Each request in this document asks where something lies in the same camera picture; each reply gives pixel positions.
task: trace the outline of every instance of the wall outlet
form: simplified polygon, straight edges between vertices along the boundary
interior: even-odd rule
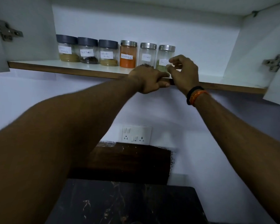
[[[152,127],[123,125],[120,142],[149,145]]]

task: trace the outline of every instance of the white cabinet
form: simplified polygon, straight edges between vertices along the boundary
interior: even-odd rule
[[[199,66],[207,88],[265,94],[272,81],[268,93],[280,93],[273,89],[280,70],[262,64],[280,54],[280,0],[0,0],[0,20],[23,32],[0,40],[1,72],[5,60],[11,68],[94,77],[129,72],[61,62],[55,35],[65,34],[174,45]]]

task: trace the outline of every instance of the silver metal lid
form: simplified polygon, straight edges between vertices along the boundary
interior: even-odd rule
[[[175,52],[175,46],[160,45],[159,50],[166,50],[166,51],[170,51],[170,52]]]
[[[157,44],[141,42],[140,48],[157,49]]]
[[[124,46],[134,46],[134,47],[137,47],[137,42],[135,42],[135,41],[121,40],[120,44],[124,45]]]

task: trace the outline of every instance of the wooden shelf edge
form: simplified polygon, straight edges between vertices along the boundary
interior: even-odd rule
[[[61,74],[68,74],[68,75],[82,75],[82,76],[106,78],[106,79],[119,79],[121,77],[127,76],[126,74],[113,73],[113,72],[92,71],[92,70],[54,67],[54,66],[37,65],[37,64],[26,64],[26,63],[12,62],[12,61],[8,61],[8,65],[10,68],[15,68],[15,69],[53,72],[53,73],[61,73]],[[174,85],[172,79],[162,79],[162,81],[167,81],[171,85]],[[226,91],[254,93],[254,94],[265,94],[267,90],[264,88],[232,86],[232,85],[224,85],[224,84],[216,84],[216,83],[208,83],[208,82],[202,82],[201,85],[205,89],[226,90]]]

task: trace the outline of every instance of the black lid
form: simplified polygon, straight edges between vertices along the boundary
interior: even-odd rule
[[[84,45],[84,46],[97,46],[98,41],[93,38],[88,38],[88,37],[78,37],[78,44],[79,45]]]
[[[57,42],[59,43],[68,43],[68,44],[77,44],[77,38],[73,36],[68,36],[68,35],[56,35]]]
[[[99,47],[118,49],[118,42],[117,41],[100,39],[98,41],[98,45],[99,45]]]

